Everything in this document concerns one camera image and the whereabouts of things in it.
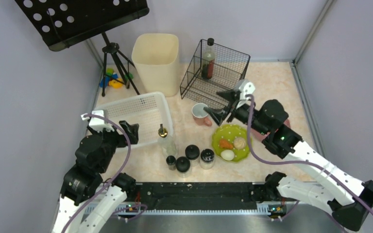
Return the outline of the dark sauce bottle black cap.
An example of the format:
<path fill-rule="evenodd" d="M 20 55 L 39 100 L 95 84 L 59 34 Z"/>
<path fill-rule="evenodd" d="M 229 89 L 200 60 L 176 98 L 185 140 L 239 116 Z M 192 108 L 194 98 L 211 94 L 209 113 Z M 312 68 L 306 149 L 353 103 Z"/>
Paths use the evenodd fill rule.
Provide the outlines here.
<path fill-rule="evenodd" d="M 208 38 L 206 49 L 202 55 L 202 78 L 210 80 L 213 77 L 216 54 L 214 51 L 214 39 Z"/>

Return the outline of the clear bottle gold pump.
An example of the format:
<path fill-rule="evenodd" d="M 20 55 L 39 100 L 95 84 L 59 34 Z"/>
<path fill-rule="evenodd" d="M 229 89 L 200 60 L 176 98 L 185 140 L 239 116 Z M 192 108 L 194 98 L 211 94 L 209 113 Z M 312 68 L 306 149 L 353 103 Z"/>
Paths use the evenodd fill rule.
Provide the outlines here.
<path fill-rule="evenodd" d="M 175 141 L 173 137 L 169 134 L 168 130 L 163 126 L 163 124 L 160 124 L 160 127 L 158 129 L 158 144 L 160 145 L 162 149 L 162 153 L 164 157 L 168 156 L 174 156 L 176 157 L 178 154 L 178 150 L 175 144 Z"/>

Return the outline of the spice jar labelled black lid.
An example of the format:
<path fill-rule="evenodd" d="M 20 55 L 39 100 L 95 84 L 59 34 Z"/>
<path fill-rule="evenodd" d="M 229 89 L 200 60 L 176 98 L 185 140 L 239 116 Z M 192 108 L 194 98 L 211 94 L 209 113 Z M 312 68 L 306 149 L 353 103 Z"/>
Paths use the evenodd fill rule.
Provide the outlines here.
<path fill-rule="evenodd" d="M 209 170 L 215 164 L 215 154 L 211 149 L 204 149 L 200 154 L 200 166 L 202 169 Z"/>

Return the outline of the spice jar round black lid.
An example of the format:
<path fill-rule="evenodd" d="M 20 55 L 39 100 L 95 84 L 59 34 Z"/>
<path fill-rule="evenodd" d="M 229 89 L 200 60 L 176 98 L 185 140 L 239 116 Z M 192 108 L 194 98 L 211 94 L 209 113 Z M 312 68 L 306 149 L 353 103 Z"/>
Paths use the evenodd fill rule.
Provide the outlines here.
<path fill-rule="evenodd" d="M 188 145 L 185 148 L 185 156 L 190 161 L 191 166 L 197 166 L 200 162 L 200 149 L 196 145 Z"/>

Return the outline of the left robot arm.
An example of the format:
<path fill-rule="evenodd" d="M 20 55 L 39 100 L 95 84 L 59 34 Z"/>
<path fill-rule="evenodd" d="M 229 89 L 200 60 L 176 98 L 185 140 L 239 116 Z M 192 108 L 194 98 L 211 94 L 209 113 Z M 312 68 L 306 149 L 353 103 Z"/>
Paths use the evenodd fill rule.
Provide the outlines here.
<path fill-rule="evenodd" d="M 101 174 L 107 170 L 116 149 L 139 141 L 138 124 L 131 125 L 125 120 L 119 124 L 127 138 L 112 125 L 104 125 L 100 131 L 88 126 L 91 134 L 81 140 L 75 151 L 75 165 L 64 175 L 53 233 L 100 232 L 116 208 L 135 191 L 136 180 L 120 173 L 112 179 L 106 193 L 100 193 L 102 200 L 95 209 L 83 219 L 85 204 L 91 203 L 100 191 Z"/>

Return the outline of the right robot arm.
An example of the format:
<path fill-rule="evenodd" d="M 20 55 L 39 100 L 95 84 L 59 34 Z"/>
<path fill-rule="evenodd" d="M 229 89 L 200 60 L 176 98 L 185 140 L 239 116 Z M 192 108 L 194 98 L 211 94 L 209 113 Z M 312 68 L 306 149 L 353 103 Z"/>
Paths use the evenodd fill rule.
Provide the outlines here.
<path fill-rule="evenodd" d="M 366 217 L 373 215 L 373 181 L 357 179 L 322 157 L 294 130 L 285 125 L 288 113 L 276 99 L 255 108 L 254 97 L 240 97 L 237 90 L 221 91 L 219 96 L 228 101 L 222 109 L 205 108 L 217 123 L 237 119 L 265 135 L 262 143 L 271 154 L 280 158 L 280 165 L 297 165 L 316 183 L 297 181 L 275 172 L 266 178 L 281 197 L 299 200 L 325 211 L 341 226 L 357 232 Z"/>

